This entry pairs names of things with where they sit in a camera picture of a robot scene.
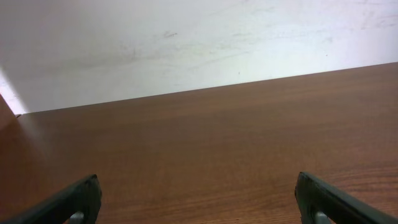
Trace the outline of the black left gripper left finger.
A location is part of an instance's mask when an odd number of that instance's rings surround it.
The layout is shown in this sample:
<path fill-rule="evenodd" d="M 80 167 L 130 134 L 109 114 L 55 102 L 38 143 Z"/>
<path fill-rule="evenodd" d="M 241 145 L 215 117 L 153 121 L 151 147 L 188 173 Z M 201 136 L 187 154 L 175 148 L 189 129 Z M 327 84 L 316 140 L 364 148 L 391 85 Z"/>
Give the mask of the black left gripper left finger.
<path fill-rule="evenodd" d="M 98 177 L 91 174 L 3 222 L 5 224 L 94 224 L 101 208 L 101 198 L 102 191 Z"/>

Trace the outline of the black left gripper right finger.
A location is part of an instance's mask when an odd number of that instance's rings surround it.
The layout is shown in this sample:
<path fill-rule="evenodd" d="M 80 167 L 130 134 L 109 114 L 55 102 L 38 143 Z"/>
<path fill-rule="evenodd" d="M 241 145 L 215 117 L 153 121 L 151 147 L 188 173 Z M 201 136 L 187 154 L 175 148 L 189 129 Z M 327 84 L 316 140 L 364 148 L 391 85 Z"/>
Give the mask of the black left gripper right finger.
<path fill-rule="evenodd" d="M 397 218 L 369 206 L 308 172 L 300 172 L 298 175 L 295 199 L 301 222 L 304 224 L 397 224 Z"/>

